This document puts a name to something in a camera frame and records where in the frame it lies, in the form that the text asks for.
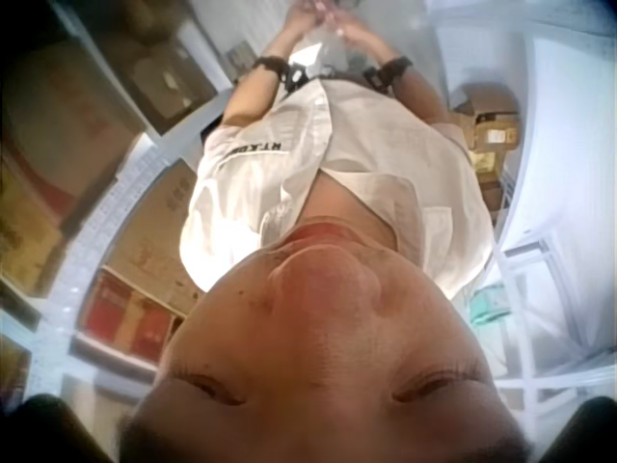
hair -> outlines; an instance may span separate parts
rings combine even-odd
[[[197,461],[165,436],[156,435],[139,421],[130,421],[120,436],[120,463],[183,463]],[[449,463],[522,463],[530,455],[530,445],[522,434],[502,439],[489,448],[477,449]]]

man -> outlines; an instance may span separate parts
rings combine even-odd
[[[264,56],[287,60],[319,20],[292,7]],[[334,23],[380,64],[398,58],[351,15]],[[278,86],[255,69],[206,142],[181,246],[208,294],[121,460],[522,461],[445,297],[491,242],[445,107],[412,68],[393,83],[397,100],[314,80],[271,109]],[[210,269],[248,253],[212,286]]]

